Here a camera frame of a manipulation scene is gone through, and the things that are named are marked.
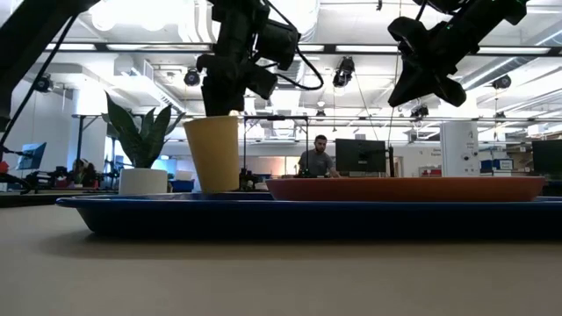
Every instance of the computer monitor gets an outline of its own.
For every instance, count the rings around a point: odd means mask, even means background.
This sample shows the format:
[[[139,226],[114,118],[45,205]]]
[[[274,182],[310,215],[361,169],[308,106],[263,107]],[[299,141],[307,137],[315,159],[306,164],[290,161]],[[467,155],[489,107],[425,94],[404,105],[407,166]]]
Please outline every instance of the computer monitor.
[[[45,153],[46,142],[42,144],[25,144],[22,147],[24,156],[19,156],[18,170],[39,169]]]
[[[538,140],[532,142],[533,163],[538,173],[562,173],[562,140]]]
[[[335,168],[340,172],[386,172],[384,141],[335,140]]]

